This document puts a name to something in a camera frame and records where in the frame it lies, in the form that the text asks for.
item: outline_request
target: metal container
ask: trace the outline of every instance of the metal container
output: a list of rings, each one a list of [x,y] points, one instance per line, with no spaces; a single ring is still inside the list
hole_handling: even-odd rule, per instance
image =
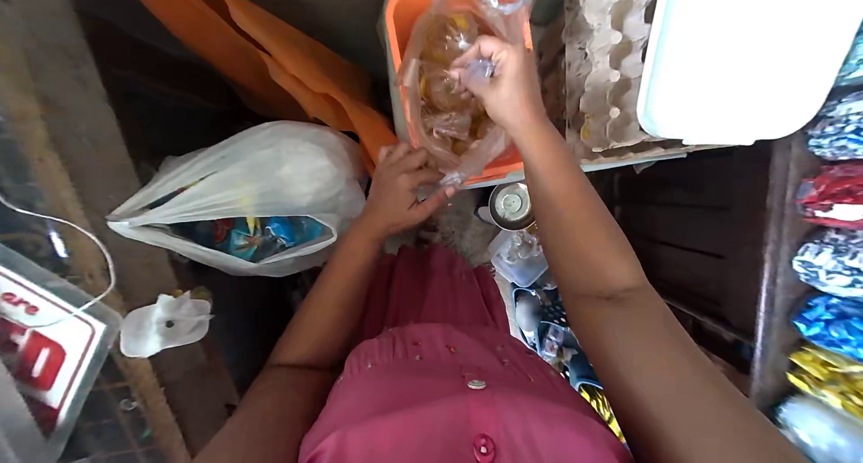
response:
[[[489,197],[489,215],[505,231],[520,231],[534,223],[534,208],[522,182],[498,185]]]

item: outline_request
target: blue snack packet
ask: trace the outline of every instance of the blue snack packet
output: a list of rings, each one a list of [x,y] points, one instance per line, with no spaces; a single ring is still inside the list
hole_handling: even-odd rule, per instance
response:
[[[793,319],[818,347],[863,362],[863,303],[830,294],[811,297]]]
[[[311,217],[270,217],[265,230],[278,237],[286,248],[304,244],[324,234],[324,225]]]

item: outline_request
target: clear plastic bag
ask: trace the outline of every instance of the clear plastic bag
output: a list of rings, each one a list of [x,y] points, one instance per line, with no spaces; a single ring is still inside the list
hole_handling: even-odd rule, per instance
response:
[[[480,102],[459,93],[447,69],[480,35],[523,43],[533,4],[534,0],[432,0],[414,25],[400,71],[405,119],[411,138],[418,138],[418,145],[437,158],[444,185],[458,187],[482,173],[508,144],[507,135],[491,122]],[[485,78],[493,72],[489,60],[478,60],[465,70]],[[460,126],[461,136],[434,128],[443,115],[448,125]],[[462,126],[468,121],[464,138]]]
[[[118,206],[108,226],[236,276],[287,276],[320,265],[365,195],[359,146],[317,125],[276,121],[166,160],[156,177]],[[165,226],[199,220],[307,216],[321,235],[257,263],[200,245]]]

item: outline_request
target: plastic bag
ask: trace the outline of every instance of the plastic bag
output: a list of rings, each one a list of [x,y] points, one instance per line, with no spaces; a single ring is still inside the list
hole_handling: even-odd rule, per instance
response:
[[[480,35],[523,43],[533,4],[534,0],[432,0],[417,19],[400,71],[405,119],[411,138],[418,138],[418,146],[437,158],[444,185],[457,187],[482,173],[508,145],[503,129],[490,121],[478,99],[459,93],[447,69]],[[491,61],[478,60],[465,73],[490,78],[493,71]],[[466,122],[470,126],[465,137]]]
[[[357,144],[333,129],[276,121],[165,161],[152,182],[118,206],[108,226],[237,276],[287,276],[320,265],[365,195]],[[258,263],[199,245],[161,226],[196,220],[308,216],[326,229]]]
[[[863,460],[863,424],[811,396],[794,396],[779,405],[776,424],[814,463]]]

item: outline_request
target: white styrofoam box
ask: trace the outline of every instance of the white styrofoam box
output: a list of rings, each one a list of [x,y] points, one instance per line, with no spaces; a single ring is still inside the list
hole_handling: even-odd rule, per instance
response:
[[[641,126],[685,144],[788,136],[818,112],[861,20],[859,0],[658,0]]]

